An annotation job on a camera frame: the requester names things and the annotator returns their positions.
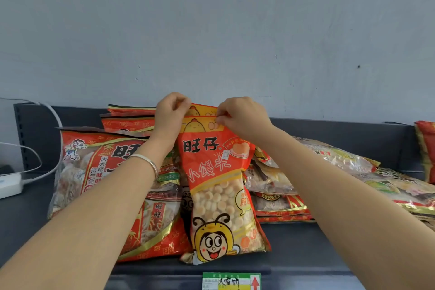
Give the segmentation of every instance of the person's left hand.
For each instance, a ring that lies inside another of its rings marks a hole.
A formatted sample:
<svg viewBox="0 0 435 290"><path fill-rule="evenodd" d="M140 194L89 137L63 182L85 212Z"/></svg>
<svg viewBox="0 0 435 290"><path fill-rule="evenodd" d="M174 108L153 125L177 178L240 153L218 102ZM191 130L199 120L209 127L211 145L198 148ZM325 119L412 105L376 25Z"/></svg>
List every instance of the person's left hand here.
<svg viewBox="0 0 435 290"><path fill-rule="evenodd" d="M180 93L172 92L157 104L152 139L157 139L170 152L180 132L181 122L189 110L191 100Z"/></svg>

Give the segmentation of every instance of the cartoon eye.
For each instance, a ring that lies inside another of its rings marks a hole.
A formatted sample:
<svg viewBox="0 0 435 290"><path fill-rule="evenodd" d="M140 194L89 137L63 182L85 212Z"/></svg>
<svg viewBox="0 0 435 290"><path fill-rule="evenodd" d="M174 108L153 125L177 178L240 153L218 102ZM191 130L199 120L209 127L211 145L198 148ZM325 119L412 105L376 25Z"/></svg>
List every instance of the cartoon eye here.
<svg viewBox="0 0 435 290"><path fill-rule="evenodd" d="M220 247L222 245L222 238L220 236L215 237L215 246Z"/></svg>
<svg viewBox="0 0 435 290"><path fill-rule="evenodd" d="M213 239L209 236L205 238L205 246L211 248L213 246Z"/></svg>

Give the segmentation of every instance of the red arrow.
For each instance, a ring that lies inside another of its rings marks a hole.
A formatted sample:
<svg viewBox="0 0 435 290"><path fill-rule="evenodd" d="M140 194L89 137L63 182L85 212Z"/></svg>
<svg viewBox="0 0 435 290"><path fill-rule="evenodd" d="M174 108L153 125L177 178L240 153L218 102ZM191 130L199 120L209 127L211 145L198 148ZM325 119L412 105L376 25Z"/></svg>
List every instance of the red arrow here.
<svg viewBox="0 0 435 290"><path fill-rule="evenodd" d="M254 288L254 290L257 290L257 287L258 287L260 284L258 283L256 277L254 277L254 280L253 280L253 282L252 282L251 285L252 285L252 287Z"/></svg>

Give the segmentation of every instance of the price tag holder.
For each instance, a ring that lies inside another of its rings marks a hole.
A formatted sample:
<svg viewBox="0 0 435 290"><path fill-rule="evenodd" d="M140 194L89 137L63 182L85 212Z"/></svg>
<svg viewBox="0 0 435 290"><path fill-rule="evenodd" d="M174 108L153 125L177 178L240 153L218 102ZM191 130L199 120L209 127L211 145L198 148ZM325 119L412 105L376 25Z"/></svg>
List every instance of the price tag holder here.
<svg viewBox="0 0 435 290"><path fill-rule="evenodd" d="M261 274L203 273L202 290L261 290Z"/></svg>

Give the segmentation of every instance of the power cord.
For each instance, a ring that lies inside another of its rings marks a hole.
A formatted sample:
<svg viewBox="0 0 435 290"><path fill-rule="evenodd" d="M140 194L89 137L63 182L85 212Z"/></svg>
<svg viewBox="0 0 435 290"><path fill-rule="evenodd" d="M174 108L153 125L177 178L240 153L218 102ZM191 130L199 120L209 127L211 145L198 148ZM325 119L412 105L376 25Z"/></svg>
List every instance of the power cord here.
<svg viewBox="0 0 435 290"><path fill-rule="evenodd" d="M56 121L57 121L57 124L59 125L59 127L62 127L62 126L63 126L63 125L62 125L62 121L61 121L60 118L59 118L59 115L57 115L57 112L54 111L54 109L53 109L50 105L48 105L48 104L46 104L46 103L44 103L44 102L34 102L34 101L26 100L26 99L10 99L10 98L3 98L3 97L1 97L1 96L0 96L0 99L2 99L2 100L11 100L11 101L26 101L26 102L30 102L30 103L33 103L33 104L38 105L38 106L45 106L45 107L48 108L49 111L51 111L51 113L53 114L54 118L56 118ZM40 168L40 167L42 166L42 160L41 160L41 157L40 157L40 156L36 153L36 151L34 151L32 148L30 148L30 147L26 147L26 146L24 146L24 145L16 145L16 144L14 144L14 143L3 143L3 142L0 142L0 144L15 145L15 146L19 146L19 147L22 147L22 148L29 149L29 150L33 151L33 153L35 153L35 155L36 155L37 158L39 159L39 163L40 163L40 165L39 165L38 167L36 167L36 168L34 168L34 169L31 169L31 170L26 170L26 171L21 171L21 172L9 173L8 175L11 175L11 174L18 174L18 173L24 173L24 172L30 172L30 171L35 171L36 169L38 169L38 168ZM28 183L32 183L32 182L34 182L34 181L36 181L36 180L42 179L42 178L44 178L44 177L46 177L46 176L52 174L53 172L56 172L57 168L58 168L59 165L62 163L62 159L63 159L62 151L63 151L63 140L62 140L62 134L61 134L61 135L60 135L60 156L59 156L59 161L57 162L57 165L56 165L52 170L48 171L47 173L45 173L45 174L43 174L43 175L41 175L41 176L37 176L36 178L31 178L31 179L23 180L23 184L26 185L26 184L28 184Z"/></svg>

